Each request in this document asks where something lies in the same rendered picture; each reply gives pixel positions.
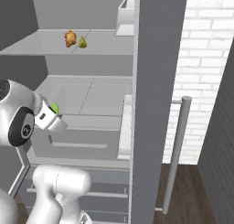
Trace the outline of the fried chicken drumstick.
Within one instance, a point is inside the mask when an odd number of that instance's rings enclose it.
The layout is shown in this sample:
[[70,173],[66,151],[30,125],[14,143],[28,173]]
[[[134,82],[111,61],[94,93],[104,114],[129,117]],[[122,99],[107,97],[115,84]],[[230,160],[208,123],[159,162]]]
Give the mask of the fried chicken drumstick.
[[65,38],[67,48],[77,43],[77,35],[72,30],[69,30],[68,32],[66,32],[64,34],[64,38]]

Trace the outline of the glass fridge shelf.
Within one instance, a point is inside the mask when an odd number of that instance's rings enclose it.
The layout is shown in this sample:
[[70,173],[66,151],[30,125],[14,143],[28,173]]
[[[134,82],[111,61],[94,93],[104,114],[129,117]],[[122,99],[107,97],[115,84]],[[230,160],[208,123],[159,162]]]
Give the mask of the glass fridge shelf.
[[65,30],[39,29],[0,51],[0,55],[132,55],[133,37],[119,37],[114,29],[77,29],[77,40],[81,36],[86,48],[78,45],[66,47]]
[[58,105],[60,114],[120,116],[133,79],[115,76],[47,76],[37,92]]

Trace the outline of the grey fridge bottom drawer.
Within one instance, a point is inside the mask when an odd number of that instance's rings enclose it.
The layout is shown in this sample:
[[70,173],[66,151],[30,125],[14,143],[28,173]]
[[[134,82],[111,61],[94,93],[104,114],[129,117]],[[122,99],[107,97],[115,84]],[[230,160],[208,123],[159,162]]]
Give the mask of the grey fridge bottom drawer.
[[79,202],[93,224],[128,224],[129,173],[118,170],[86,170],[90,190]]

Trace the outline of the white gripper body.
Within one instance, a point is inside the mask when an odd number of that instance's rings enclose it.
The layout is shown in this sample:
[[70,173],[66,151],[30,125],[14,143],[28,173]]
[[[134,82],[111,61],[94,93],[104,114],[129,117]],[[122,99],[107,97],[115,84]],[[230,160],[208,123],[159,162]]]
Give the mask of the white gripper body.
[[51,132],[62,132],[68,128],[68,125],[55,113],[47,115],[47,129]]

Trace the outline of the grey fridge door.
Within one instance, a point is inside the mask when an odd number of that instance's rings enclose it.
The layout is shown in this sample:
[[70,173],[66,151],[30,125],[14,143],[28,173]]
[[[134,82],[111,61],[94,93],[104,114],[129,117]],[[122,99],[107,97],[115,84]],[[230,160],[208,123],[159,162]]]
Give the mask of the grey fridge door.
[[135,0],[128,224],[153,224],[186,0]]

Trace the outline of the open grey fridge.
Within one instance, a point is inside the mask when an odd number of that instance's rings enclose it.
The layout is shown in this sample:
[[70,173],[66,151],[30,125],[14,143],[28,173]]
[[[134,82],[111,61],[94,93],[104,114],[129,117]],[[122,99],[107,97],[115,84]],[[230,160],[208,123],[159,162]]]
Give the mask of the open grey fridge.
[[[39,29],[116,31],[123,0],[0,0],[0,51]],[[0,79],[37,91],[47,76],[133,78],[132,55],[0,55]],[[32,175],[38,165],[68,165],[85,170],[129,173],[128,160],[68,159],[36,156],[31,139],[19,151],[0,148],[0,188],[20,195],[31,209],[36,200]]]

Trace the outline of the white fridge door bin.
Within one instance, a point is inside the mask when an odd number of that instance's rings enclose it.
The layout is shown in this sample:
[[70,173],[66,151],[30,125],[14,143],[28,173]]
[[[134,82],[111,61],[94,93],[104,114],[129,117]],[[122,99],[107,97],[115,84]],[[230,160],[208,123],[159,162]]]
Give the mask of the white fridge door bin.
[[132,95],[125,95],[122,108],[122,121],[117,158],[129,160],[131,153]]
[[119,37],[128,37],[133,35],[134,31],[134,7],[135,0],[123,0],[118,7],[116,31]]

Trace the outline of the grey fridge crisper drawer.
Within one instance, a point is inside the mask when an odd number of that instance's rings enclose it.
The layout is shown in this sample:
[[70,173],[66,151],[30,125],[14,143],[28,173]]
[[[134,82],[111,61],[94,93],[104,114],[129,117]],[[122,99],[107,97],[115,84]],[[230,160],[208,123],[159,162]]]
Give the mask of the grey fridge crisper drawer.
[[36,128],[31,137],[36,156],[68,159],[116,159],[120,116],[63,115],[68,128],[60,133]]

